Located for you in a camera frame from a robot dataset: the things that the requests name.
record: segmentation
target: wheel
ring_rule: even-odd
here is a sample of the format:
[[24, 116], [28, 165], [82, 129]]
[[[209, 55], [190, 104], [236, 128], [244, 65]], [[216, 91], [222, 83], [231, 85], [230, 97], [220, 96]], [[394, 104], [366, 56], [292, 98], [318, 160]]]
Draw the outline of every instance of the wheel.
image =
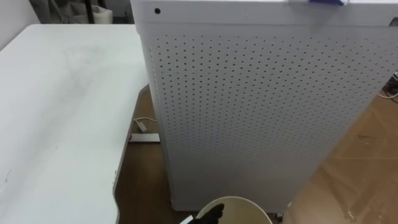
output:
[[283, 213], [275, 213], [274, 217], [278, 223], [284, 222], [284, 214]]

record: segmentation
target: perforated metal panel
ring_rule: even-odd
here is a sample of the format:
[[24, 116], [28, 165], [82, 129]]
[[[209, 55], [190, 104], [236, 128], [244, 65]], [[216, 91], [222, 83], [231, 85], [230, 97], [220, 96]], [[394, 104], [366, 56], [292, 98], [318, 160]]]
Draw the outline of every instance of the perforated metal panel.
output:
[[283, 212], [397, 68], [388, 28], [175, 25], [141, 35], [177, 210], [238, 195]]

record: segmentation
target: power strip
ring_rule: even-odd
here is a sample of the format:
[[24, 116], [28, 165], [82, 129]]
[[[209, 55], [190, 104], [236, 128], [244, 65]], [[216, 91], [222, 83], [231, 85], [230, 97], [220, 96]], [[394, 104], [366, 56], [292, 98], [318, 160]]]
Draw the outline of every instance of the power strip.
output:
[[159, 134], [131, 134], [129, 143], [132, 142], [160, 142]]

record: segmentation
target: brown cardboard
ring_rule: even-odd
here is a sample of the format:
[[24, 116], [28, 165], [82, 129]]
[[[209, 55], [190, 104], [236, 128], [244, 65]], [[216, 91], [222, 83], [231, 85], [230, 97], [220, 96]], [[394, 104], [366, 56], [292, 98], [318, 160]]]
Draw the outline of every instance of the brown cardboard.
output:
[[398, 104], [376, 97], [292, 202], [285, 223], [398, 221]]

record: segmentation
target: floor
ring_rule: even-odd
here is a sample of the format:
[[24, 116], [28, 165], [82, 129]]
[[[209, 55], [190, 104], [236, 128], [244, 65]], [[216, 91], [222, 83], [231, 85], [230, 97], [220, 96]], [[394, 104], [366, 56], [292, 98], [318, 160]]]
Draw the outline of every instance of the floor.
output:
[[[154, 118], [150, 93], [135, 118]], [[156, 124], [144, 121], [156, 133]], [[116, 187], [120, 224], [177, 224], [158, 144], [130, 144]], [[398, 104], [376, 97], [296, 196], [284, 223], [398, 222]]]

